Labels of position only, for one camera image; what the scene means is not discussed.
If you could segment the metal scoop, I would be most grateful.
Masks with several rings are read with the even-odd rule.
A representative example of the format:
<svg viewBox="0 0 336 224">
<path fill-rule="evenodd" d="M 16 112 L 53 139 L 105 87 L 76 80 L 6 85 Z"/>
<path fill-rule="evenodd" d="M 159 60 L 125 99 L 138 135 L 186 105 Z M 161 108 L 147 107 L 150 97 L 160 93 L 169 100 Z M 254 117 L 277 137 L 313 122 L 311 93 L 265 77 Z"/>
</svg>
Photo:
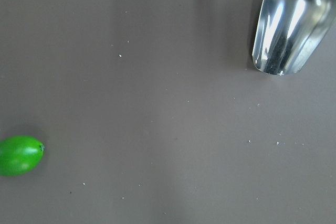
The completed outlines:
<svg viewBox="0 0 336 224">
<path fill-rule="evenodd" d="M 335 0 L 263 0 L 252 57 L 261 72 L 298 73 L 335 21 Z"/>
</svg>

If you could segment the green lime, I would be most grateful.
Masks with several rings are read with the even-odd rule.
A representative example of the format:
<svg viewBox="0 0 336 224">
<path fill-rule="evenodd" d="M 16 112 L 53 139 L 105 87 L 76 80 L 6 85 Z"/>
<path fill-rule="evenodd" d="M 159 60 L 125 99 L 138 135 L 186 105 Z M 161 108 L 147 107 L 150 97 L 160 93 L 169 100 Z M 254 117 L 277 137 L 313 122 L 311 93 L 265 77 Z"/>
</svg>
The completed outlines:
<svg viewBox="0 0 336 224">
<path fill-rule="evenodd" d="M 1 176 L 11 177 L 34 169 L 45 146 L 32 136 L 16 135 L 1 141 Z"/>
</svg>

